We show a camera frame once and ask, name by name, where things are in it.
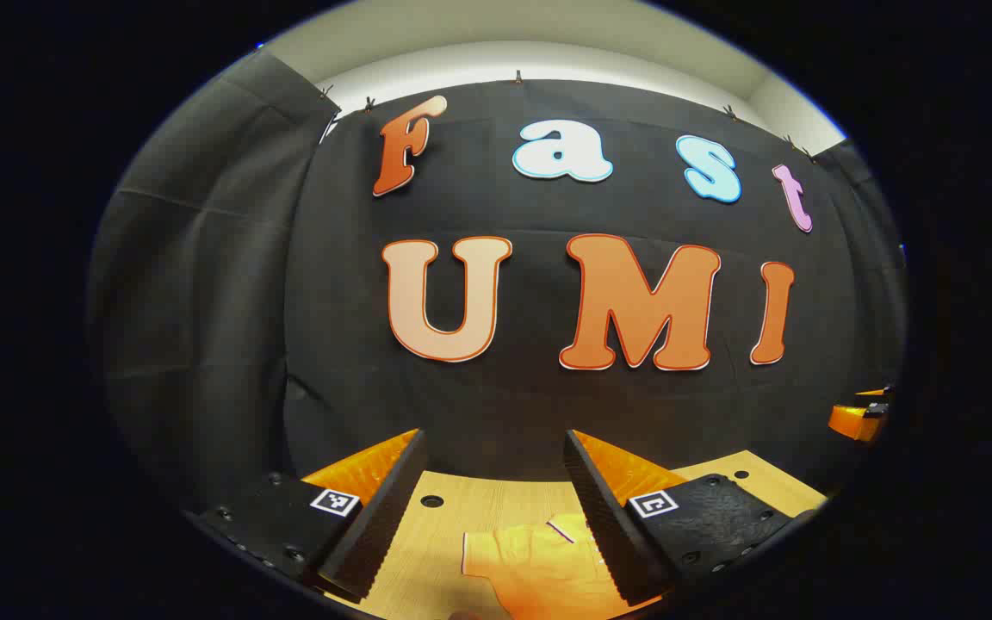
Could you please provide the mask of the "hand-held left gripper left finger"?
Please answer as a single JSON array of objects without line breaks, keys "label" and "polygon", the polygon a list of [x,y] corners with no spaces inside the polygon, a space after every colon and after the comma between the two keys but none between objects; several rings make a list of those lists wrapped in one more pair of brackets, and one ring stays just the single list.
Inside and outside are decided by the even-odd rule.
[{"label": "hand-held left gripper left finger", "polygon": [[361,603],[426,463],[426,435],[411,429],[313,474],[261,475],[192,522],[280,580]]}]

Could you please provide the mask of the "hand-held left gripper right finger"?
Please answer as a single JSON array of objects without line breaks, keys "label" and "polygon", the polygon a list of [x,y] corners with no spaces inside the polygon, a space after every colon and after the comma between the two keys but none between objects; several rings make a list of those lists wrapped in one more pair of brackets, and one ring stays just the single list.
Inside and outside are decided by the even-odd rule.
[{"label": "hand-held left gripper right finger", "polygon": [[735,572],[814,517],[792,517],[725,474],[688,479],[571,429],[564,467],[619,596],[684,598]]}]

